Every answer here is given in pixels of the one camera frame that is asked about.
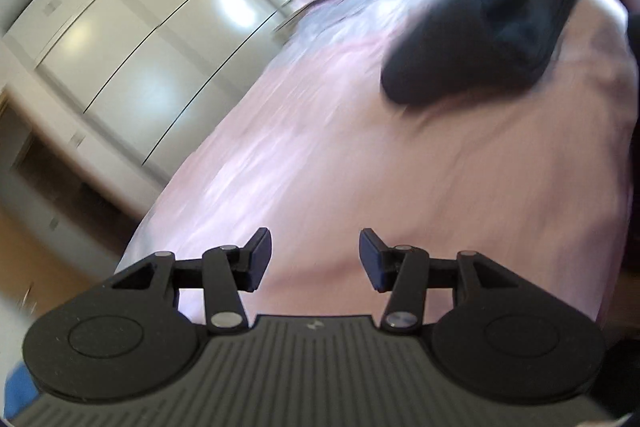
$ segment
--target pink blanket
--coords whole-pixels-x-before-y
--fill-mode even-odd
[[[184,163],[121,263],[273,233],[251,315],[372,314],[358,232],[434,257],[478,250],[595,318],[625,240],[636,68],[615,0],[579,0],[536,89],[513,100],[391,107],[380,66],[433,0],[348,0],[292,41]],[[426,318],[450,307],[434,291]],[[197,292],[180,309],[202,321]]]

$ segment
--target ribbed gray surface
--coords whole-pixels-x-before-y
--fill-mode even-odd
[[[116,405],[43,396],[16,427],[574,427],[606,415],[579,397],[508,406],[444,378],[418,341],[368,317],[263,317],[219,337],[164,390]]]

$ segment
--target pink bedsheet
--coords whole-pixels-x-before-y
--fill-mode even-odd
[[[625,240],[636,68],[615,0],[579,0],[539,85],[513,100],[405,112],[380,94],[394,38],[433,0],[353,0],[307,15],[188,158],[121,263],[273,233],[250,315],[372,314],[358,232],[434,257],[478,250],[595,318]],[[428,298],[427,320],[450,307]],[[180,309],[202,321],[197,292]]]

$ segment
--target white wardrobe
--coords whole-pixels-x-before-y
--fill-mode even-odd
[[[34,0],[6,38],[166,181],[279,52],[282,20],[267,0]]]

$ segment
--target blue object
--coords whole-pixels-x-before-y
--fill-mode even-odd
[[[38,390],[23,362],[14,369],[4,384],[4,417],[10,420],[38,397]]]

